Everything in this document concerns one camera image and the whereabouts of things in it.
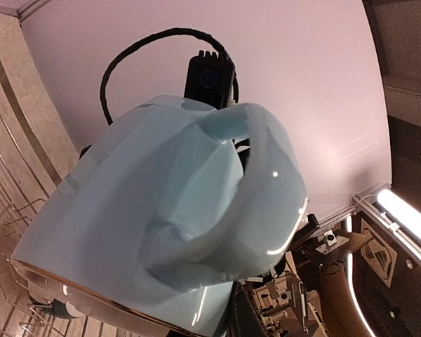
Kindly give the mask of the light blue mug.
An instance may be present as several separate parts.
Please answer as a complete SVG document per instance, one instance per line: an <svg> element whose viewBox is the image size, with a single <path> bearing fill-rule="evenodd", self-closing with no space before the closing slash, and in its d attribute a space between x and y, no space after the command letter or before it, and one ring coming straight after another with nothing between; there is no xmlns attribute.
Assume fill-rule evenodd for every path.
<svg viewBox="0 0 421 337"><path fill-rule="evenodd" d="M95 141L11 263L107 324L146 336L223 336L234 283L282 259L307 202L271 112L159 95Z"/></svg>

